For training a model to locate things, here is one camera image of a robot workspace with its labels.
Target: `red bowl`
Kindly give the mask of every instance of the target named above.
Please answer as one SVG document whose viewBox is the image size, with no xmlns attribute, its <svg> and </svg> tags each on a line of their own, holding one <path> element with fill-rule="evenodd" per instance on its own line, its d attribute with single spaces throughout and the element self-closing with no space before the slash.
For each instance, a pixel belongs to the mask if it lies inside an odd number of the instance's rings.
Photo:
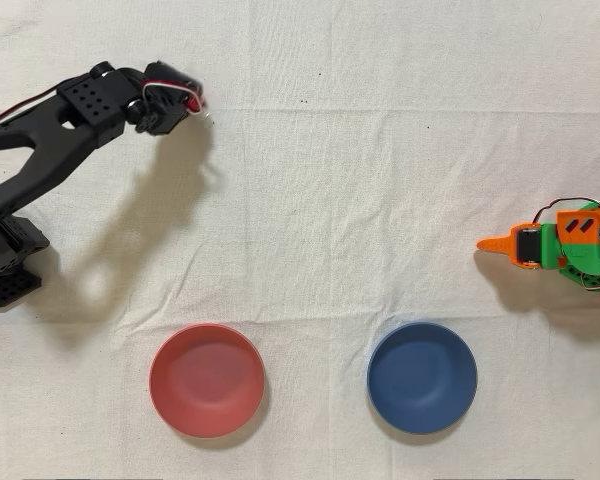
<svg viewBox="0 0 600 480">
<path fill-rule="evenodd" d="M 178 330 L 156 352 L 149 393 L 171 427 L 199 438 L 237 430 L 264 395 L 264 366 L 237 330 L 214 323 Z"/>
</svg>

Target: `plastic bowl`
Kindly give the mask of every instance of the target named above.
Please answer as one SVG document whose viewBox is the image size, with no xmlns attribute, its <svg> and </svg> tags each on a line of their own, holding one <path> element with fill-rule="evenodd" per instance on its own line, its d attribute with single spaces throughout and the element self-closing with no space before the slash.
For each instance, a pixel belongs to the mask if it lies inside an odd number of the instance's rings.
<svg viewBox="0 0 600 480">
<path fill-rule="evenodd" d="M 255 413 L 264 394 L 264 366 L 240 332 L 202 323 L 178 330 L 156 352 L 149 371 L 151 401 L 181 433 L 220 437 Z"/>
<path fill-rule="evenodd" d="M 477 385 L 467 344 L 434 323 L 408 323 L 390 332 L 367 370 L 373 407 L 408 433 L 433 433 L 456 422 L 471 406 Z"/>
</svg>

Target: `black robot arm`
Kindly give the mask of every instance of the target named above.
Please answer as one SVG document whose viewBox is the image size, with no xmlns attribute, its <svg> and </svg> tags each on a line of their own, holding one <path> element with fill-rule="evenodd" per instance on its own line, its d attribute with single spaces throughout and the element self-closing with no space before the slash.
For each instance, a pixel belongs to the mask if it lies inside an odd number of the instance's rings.
<svg viewBox="0 0 600 480">
<path fill-rule="evenodd" d="M 165 135 L 203 106 L 202 85 L 162 62 L 145 72 L 103 62 L 62 82 L 54 96 L 0 123 L 0 150 L 30 147 L 18 174 L 0 184 L 0 307 L 38 288 L 24 259 L 49 246 L 12 214 L 62 183 L 95 149 L 124 132 Z"/>
</svg>

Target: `white fabric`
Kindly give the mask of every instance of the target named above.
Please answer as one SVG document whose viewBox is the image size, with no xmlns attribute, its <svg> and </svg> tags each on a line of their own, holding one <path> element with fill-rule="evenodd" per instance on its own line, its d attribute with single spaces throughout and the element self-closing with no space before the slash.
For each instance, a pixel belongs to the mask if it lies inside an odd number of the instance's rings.
<svg viewBox="0 0 600 480">
<path fill-rule="evenodd" d="M 0 111 L 156 59 L 204 81 L 214 124 L 128 129 L 21 212 L 53 250 L 0 313 L 0 479 L 600 480 L 600 294 L 474 253 L 600 198 L 600 1 L 0 1 Z M 366 399 L 373 346 L 413 319 L 478 363 L 433 436 Z M 147 394 L 200 321 L 268 376 L 267 408 L 213 441 Z"/>
</svg>

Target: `blue bowl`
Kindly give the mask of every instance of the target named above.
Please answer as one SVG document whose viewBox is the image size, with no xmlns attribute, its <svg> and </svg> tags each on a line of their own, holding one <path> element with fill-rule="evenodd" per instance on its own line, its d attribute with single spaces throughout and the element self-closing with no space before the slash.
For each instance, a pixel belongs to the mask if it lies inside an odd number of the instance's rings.
<svg viewBox="0 0 600 480">
<path fill-rule="evenodd" d="M 378 344 L 367 370 L 373 407 L 408 433 L 433 433 L 469 409 L 478 386 L 471 350 L 454 332 L 426 322 L 408 323 Z"/>
</svg>

